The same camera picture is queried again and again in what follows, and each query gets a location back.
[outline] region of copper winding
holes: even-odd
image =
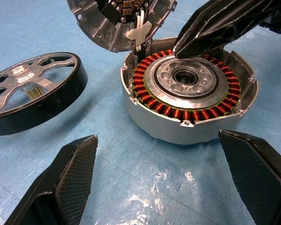
[[[139,73],[144,73],[146,70],[143,69],[143,68],[137,67],[137,68],[135,69],[135,71],[136,71],[136,72],[139,72]]]
[[[140,97],[141,102],[145,103],[151,99],[151,96],[149,94],[143,95]]]
[[[216,58],[216,57],[212,57],[209,61],[211,61],[212,63],[214,63],[214,62],[217,61],[217,58]]]
[[[239,93],[229,92],[228,95],[235,97],[235,98],[239,98]]]
[[[184,110],[182,114],[182,118],[183,120],[191,120],[191,114],[189,113],[189,111]]]
[[[135,79],[133,79],[133,84],[135,84],[135,83],[144,83],[144,79],[135,78]]]
[[[142,69],[147,69],[148,65],[141,62],[137,67],[142,68]]]
[[[226,71],[224,74],[227,76],[227,75],[233,75],[234,73],[233,73],[232,70],[228,70],[228,71]]]
[[[167,53],[165,51],[160,51],[159,54],[161,54],[162,56],[167,56]]]
[[[239,87],[229,87],[229,91],[240,92],[240,88]]]
[[[192,119],[193,119],[194,122],[200,121],[201,120],[200,113],[198,111],[193,111],[192,112]]]
[[[173,118],[180,119],[180,116],[181,116],[180,110],[179,109],[175,109],[173,111]]]
[[[236,100],[236,99],[234,99],[234,98],[232,98],[232,97],[226,97],[225,100],[226,100],[227,102],[230,102],[230,103],[234,104],[234,105],[236,105],[236,103],[237,103],[237,101],[238,101],[238,100]]]
[[[226,102],[225,100],[221,102],[221,105],[224,106],[229,111],[233,108],[233,105],[229,102]]]
[[[154,110],[156,110],[158,113],[161,113],[162,110],[163,110],[163,103],[158,103],[155,107],[154,107]]]
[[[152,63],[152,61],[151,61],[151,60],[148,60],[148,59],[144,59],[144,60],[141,61],[141,62],[147,64],[148,66]]]
[[[222,66],[224,63],[222,62],[222,61],[219,61],[219,62],[217,62],[217,63],[215,63],[215,65],[217,66],[217,67],[220,67],[220,66]]]
[[[220,113],[215,108],[209,109],[209,112],[214,118],[220,116]]]
[[[237,81],[237,77],[236,76],[227,76],[227,81]]]
[[[157,52],[154,53],[153,56],[154,56],[155,58],[157,58],[157,59],[161,58],[161,56],[160,56]]]
[[[228,82],[229,86],[239,86],[239,82]]]
[[[220,67],[220,69],[221,69],[221,71],[225,71],[225,70],[229,69],[229,67],[228,66],[222,66],[222,67]]]
[[[147,57],[147,59],[150,60],[151,62],[154,62],[156,60],[156,58],[154,56],[152,56],[152,55],[149,55]]]
[[[217,106],[216,106],[216,109],[217,109],[217,110],[220,112],[220,114],[222,114],[222,115],[224,115],[224,114],[227,112],[226,108],[223,107],[223,106],[221,106],[221,105],[217,105]]]
[[[136,94],[137,96],[142,96],[142,95],[144,95],[144,94],[148,94],[148,91],[147,91],[147,89],[140,89],[140,90],[137,90],[137,91],[135,92],[135,94]]]
[[[147,105],[149,108],[152,108],[152,107],[154,107],[157,103],[158,103],[158,101],[157,101],[155,98],[153,98],[153,99],[150,99],[150,100],[146,103],[146,105]]]
[[[171,49],[167,50],[167,54],[172,55],[173,54],[172,50]]]
[[[206,55],[203,56],[203,58],[206,59],[206,60],[208,60],[208,59],[210,58],[210,55],[209,55],[209,54],[206,54]]]
[[[170,106],[167,106],[163,110],[163,115],[170,116],[171,112],[172,112],[172,108]]]
[[[145,85],[143,83],[137,83],[134,85],[134,90],[139,90],[145,88]]]
[[[211,116],[209,115],[209,113],[205,109],[201,110],[201,115],[202,115],[203,119],[205,119],[205,120],[208,120],[208,119],[211,118]]]
[[[133,78],[141,78],[141,79],[143,79],[144,78],[144,74],[142,74],[142,73],[134,73]]]

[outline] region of hub motor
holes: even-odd
[[[132,50],[121,69],[123,96],[130,117],[151,136],[178,144],[210,141],[220,129],[233,129],[255,101],[254,71],[236,52],[178,60],[171,51],[176,38],[152,39],[176,1],[68,4],[96,44]]]

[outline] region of mounting hole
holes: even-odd
[[[170,78],[170,74],[167,73],[167,72],[162,72],[162,73],[161,73],[161,77],[162,77],[163,79],[169,79],[169,78]]]
[[[177,91],[183,91],[183,87],[178,83],[171,85],[171,88]]]
[[[180,70],[174,75],[175,80],[182,84],[193,84],[197,81],[195,73],[187,70]]]
[[[190,123],[190,121],[188,121],[188,120],[184,120],[184,122],[183,122],[185,125],[187,125],[187,126],[189,126],[191,123]]]

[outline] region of blue mat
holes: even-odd
[[[177,36],[205,0],[179,0],[155,35]],[[256,27],[226,46],[256,70],[259,96],[237,131],[281,154],[281,35]],[[253,225],[218,140],[180,146],[156,140],[126,114],[120,68],[80,30],[66,0],[0,1],[0,71],[51,52],[73,52],[89,75],[77,101],[49,122],[0,137],[0,225],[62,146],[97,134],[91,195],[82,225]]]

